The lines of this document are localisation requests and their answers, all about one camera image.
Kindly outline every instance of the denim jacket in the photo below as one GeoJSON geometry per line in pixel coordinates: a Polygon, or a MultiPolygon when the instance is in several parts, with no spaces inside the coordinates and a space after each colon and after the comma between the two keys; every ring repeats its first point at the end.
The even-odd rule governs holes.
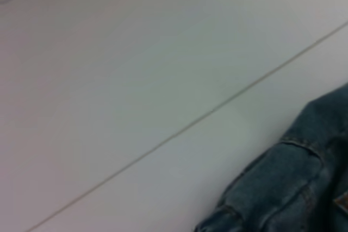
{"type": "Polygon", "coordinates": [[[195,232],[348,231],[348,85],[310,102],[195,232]]]}

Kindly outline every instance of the blue denim jacket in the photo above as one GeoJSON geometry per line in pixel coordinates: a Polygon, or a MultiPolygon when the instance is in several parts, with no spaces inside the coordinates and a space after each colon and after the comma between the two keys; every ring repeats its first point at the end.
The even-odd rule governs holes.
{"type": "Polygon", "coordinates": [[[310,102],[196,232],[348,231],[348,85],[310,102]]]}

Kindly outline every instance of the denim fabric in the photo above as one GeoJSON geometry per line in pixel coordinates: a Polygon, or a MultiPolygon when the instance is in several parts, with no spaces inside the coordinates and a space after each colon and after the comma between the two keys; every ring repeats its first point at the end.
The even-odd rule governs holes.
{"type": "Polygon", "coordinates": [[[348,231],[348,85],[310,102],[196,232],[348,231]]]}

